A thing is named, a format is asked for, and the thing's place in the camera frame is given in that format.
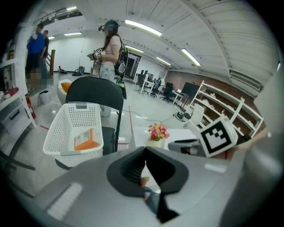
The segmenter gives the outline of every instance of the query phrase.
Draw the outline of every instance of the pink top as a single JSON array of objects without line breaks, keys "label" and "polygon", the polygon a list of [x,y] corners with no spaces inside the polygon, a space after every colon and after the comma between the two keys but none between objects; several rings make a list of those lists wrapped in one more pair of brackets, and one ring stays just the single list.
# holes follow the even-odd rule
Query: pink top
[{"label": "pink top", "polygon": [[[114,36],[111,38],[110,43],[107,45],[107,47],[106,47],[106,49],[105,49],[106,55],[112,54],[111,47],[112,47],[113,45],[118,45],[118,48],[119,48],[119,49],[120,49],[120,47],[121,47],[120,38],[119,38],[118,36],[116,36],[116,35],[114,35]],[[104,65],[114,65],[114,62],[103,60],[103,64],[104,64]]]}]

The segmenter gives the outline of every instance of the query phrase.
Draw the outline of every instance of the man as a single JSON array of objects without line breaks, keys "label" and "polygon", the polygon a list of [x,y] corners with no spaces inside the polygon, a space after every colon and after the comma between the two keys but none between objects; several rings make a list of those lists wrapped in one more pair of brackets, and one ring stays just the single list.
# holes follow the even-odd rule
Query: man
[{"label": "man", "polygon": [[35,89],[35,87],[41,83],[41,65],[40,54],[44,47],[44,37],[41,34],[43,24],[40,23],[28,42],[28,57],[26,64],[27,84],[29,91]]},{"label": "man", "polygon": [[47,68],[46,68],[46,58],[48,54],[48,45],[49,45],[49,38],[48,38],[48,30],[45,30],[43,32],[43,37],[44,37],[44,47],[43,51],[41,52],[40,58],[41,58],[41,63],[42,63],[42,71],[41,71],[41,76],[42,79],[47,79]]}]

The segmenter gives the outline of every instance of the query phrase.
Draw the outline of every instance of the pink flowers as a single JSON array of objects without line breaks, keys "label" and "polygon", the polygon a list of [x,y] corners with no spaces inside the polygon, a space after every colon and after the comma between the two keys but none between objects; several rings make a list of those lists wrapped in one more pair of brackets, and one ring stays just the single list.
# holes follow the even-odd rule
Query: pink flowers
[{"label": "pink flowers", "polygon": [[151,140],[159,141],[162,138],[169,138],[170,135],[167,133],[167,128],[163,124],[150,125],[148,132],[151,133]]}]

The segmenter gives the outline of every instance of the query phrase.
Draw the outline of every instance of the white laundry basket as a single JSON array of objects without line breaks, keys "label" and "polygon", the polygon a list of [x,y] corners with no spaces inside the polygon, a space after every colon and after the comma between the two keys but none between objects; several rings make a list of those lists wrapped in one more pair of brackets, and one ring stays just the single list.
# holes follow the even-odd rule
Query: white laundry basket
[{"label": "white laundry basket", "polygon": [[[74,150],[74,138],[93,128],[99,147]],[[64,104],[54,118],[43,145],[43,152],[68,167],[103,156],[103,134],[100,107],[94,103]]]}]

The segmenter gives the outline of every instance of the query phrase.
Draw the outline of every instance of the brick wall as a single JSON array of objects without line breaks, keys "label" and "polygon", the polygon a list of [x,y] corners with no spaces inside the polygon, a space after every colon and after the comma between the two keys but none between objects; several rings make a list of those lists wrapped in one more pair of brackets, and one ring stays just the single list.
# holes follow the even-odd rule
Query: brick wall
[{"label": "brick wall", "polygon": [[[184,73],[184,72],[175,72],[175,71],[169,71],[166,78],[165,78],[166,83],[170,82],[174,85],[174,89],[181,89],[181,90],[182,90],[185,82],[195,83],[196,85],[200,86],[203,80],[204,80],[204,83],[212,85],[212,86],[214,86],[214,87],[216,87],[220,90],[223,90],[223,91],[227,92],[228,94],[231,94],[232,96],[234,96],[238,99],[243,97],[245,99],[245,104],[247,104],[249,107],[251,107],[257,113],[259,113],[258,109],[256,108],[256,106],[253,103],[252,97],[250,97],[246,93],[242,92],[241,90],[237,89],[236,87],[231,86],[231,85],[229,85],[225,82],[222,82],[222,81],[219,81],[219,80],[216,80],[216,79],[213,79],[213,78],[205,77],[205,76],[199,76],[199,75],[196,75],[196,74]],[[215,93],[215,95],[216,95],[217,99],[224,102],[225,104],[230,105],[234,109],[237,108],[237,105],[235,103],[229,101],[225,97],[218,95],[216,93]],[[200,94],[200,95],[198,95],[197,98],[204,99],[205,97],[202,97],[202,95]],[[210,104],[214,105],[215,109],[218,112],[221,112],[224,109],[222,106],[218,105],[216,102],[210,100],[209,98],[207,98],[207,100],[209,101]],[[214,113],[209,108],[205,109],[205,114],[207,116],[209,116],[211,119],[216,119],[216,118],[219,117],[216,113]],[[227,109],[225,109],[224,114],[227,115],[229,118],[233,115]],[[248,121],[251,121],[253,124],[256,123],[256,120],[253,117],[251,117],[246,111],[241,110],[240,114],[244,118],[246,118]],[[240,127],[243,134],[249,134],[250,131],[251,131],[250,128],[248,126],[246,126],[243,122],[241,122],[238,118],[236,118],[236,120],[234,121],[234,125],[236,127]],[[263,123],[257,133],[259,133],[264,128],[265,128],[265,124]]]}]

